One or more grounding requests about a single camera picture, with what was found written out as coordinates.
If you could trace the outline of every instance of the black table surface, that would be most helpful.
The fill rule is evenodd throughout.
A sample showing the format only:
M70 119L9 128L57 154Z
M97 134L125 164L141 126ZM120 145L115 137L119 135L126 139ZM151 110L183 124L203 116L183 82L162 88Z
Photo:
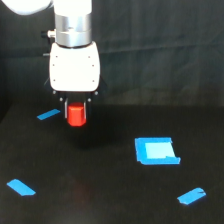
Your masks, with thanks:
M51 109L14 104L0 123L1 224L224 223L224 109L94 106L82 128L37 119ZM139 137L171 137L181 164L137 162ZM179 203L197 187L206 197Z

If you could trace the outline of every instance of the blue tape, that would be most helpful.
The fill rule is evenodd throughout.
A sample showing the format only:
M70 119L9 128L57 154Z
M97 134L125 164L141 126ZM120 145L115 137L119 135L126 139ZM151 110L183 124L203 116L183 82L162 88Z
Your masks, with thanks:
M173 143L171 138L136 138L139 141L142 141L144 143L157 143L157 142L170 142Z
M15 179L7 183L7 185L12 188L14 191L16 191L18 194L21 196L26 196L26 195L34 195L36 194L35 191L27 187L24 183L21 181Z
M37 116L37 118L40 119L40 120L44 120L44 119L46 119L48 117L51 117L51 116L54 116L55 114L58 114L58 113L60 113L60 111L57 110L57 109L54 109L54 110L51 110L47 113L44 113L44 114L41 114L41 115Z
M148 158L147 157L147 143L172 143L171 138L138 138L135 139L135 148L137 161L144 165L165 165L165 164L180 164L180 158L170 157L169 154L163 155L162 158Z
M196 188L192 191L189 191L188 193L178 197L177 199L180 201L180 203L189 205L192 202L204 197L206 193L201 188Z
M147 159L140 161L143 165L175 165L180 164L178 157L166 157L165 159Z

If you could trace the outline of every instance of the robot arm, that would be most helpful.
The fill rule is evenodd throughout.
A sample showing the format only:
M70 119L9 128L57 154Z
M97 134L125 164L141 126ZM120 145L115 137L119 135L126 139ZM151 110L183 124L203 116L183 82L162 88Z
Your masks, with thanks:
M14 13L22 16L32 15L53 6L53 0L2 0Z
M91 97L98 95L102 80L98 49L92 41L92 0L2 1L19 15L31 15L54 6L55 30L48 31L48 37L55 38L50 53L49 81L54 92L59 93L68 123L82 126L89 115ZM69 92L84 93L84 102L69 106Z

